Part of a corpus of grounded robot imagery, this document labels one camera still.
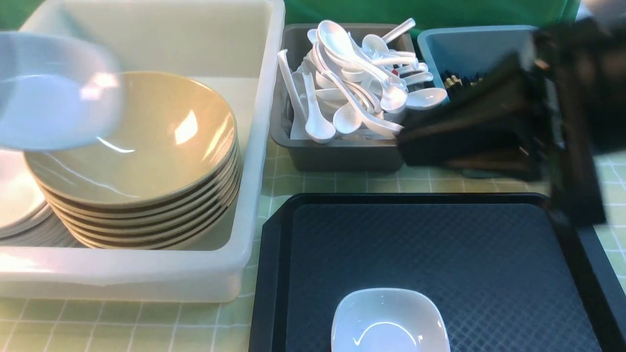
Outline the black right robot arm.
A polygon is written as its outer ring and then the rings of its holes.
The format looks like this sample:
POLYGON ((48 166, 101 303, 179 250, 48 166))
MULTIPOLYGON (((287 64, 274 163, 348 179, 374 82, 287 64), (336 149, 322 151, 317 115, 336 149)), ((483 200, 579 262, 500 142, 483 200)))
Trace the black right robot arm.
POLYGON ((575 227, 606 223, 594 157, 625 149, 625 21, 535 29, 476 86, 402 122, 410 166, 547 180, 550 207, 575 227))

